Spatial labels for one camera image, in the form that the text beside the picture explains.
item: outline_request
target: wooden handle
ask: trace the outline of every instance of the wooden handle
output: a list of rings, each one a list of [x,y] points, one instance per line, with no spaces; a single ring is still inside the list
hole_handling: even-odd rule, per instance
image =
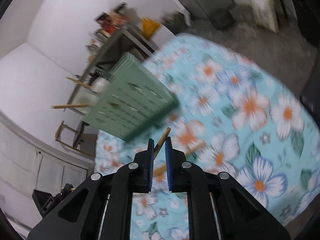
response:
[[[205,141],[202,141],[201,143],[197,144],[193,148],[187,150],[185,152],[185,156],[188,157],[189,155],[191,155],[191,153],[196,152],[197,150],[200,150],[201,148],[205,147],[206,145],[207,144],[205,143]],[[166,166],[166,164],[163,164],[159,168],[155,169],[155,171],[153,172],[153,176],[159,176],[163,172],[165,172],[166,170],[167,170],[167,166]]]
[[[70,77],[66,77],[66,79],[72,80],[74,83],[77,83],[77,84],[83,86],[84,88],[92,90],[92,86],[89,86],[86,83],[83,83],[83,82],[81,82],[79,80],[76,80],[76,79],[73,79],[73,78],[70,78]]]
[[[51,106],[52,109],[61,109],[61,108],[81,108],[81,107],[88,107],[90,104],[75,104],[75,105],[56,105]]]
[[[154,155],[153,155],[153,159],[155,159],[161,149],[161,147],[163,146],[164,144],[164,141],[165,139],[168,137],[169,133],[171,131],[171,128],[170,127],[167,127],[164,131],[164,133],[162,134],[160,140],[158,141],[156,147],[155,147],[155,150],[154,150]]]

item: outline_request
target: metal rivet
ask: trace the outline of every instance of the metal rivet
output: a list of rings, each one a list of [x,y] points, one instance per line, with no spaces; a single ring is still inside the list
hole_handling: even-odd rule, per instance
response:
[[[101,178],[101,175],[99,173],[94,173],[90,177],[92,180],[98,180]]]
[[[182,168],[185,168],[185,169],[189,169],[191,167],[191,163],[190,162],[183,162],[181,164]]]
[[[131,169],[131,170],[134,170],[134,169],[136,169],[138,167],[139,167],[139,165],[137,163],[130,163],[129,164],[129,169]]]
[[[220,177],[221,179],[229,179],[229,174],[226,173],[226,172],[221,172],[221,173],[219,174],[219,177]]]

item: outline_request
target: light blue tablecloth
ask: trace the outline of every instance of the light blue tablecloth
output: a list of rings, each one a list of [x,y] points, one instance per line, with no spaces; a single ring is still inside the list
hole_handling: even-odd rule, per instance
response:
[[[320,136],[313,119],[278,80],[246,57],[208,40],[180,35],[144,62],[181,109],[163,121],[173,147],[202,140],[189,160],[205,171],[227,171],[282,224],[300,214],[320,190]],[[110,174],[157,142],[152,128],[130,144],[99,132],[95,171]],[[154,167],[165,163],[164,147]],[[166,174],[150,194],[134,195],[131,239],[188,239],[186,194],[168,191]]]

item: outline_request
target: green basket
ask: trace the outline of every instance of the green basket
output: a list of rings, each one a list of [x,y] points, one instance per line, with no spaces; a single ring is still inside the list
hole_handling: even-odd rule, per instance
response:
[[[130,53],[110,73],[110,83],[84,116],[98,129],[130,141],[179,106],[177,97]]]

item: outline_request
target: concrete floor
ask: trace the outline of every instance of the concrete floor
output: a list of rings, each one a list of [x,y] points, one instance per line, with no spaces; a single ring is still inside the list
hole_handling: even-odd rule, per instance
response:
[[[187,33],[233,49],[257,63],[299,96],[314,65],[317,49],[301,35],[294,18],[280,18],[280,31],[272,33],[257,26],[251,9],[231,10],[237,23],[217,31],[209,21],[195,20]]]

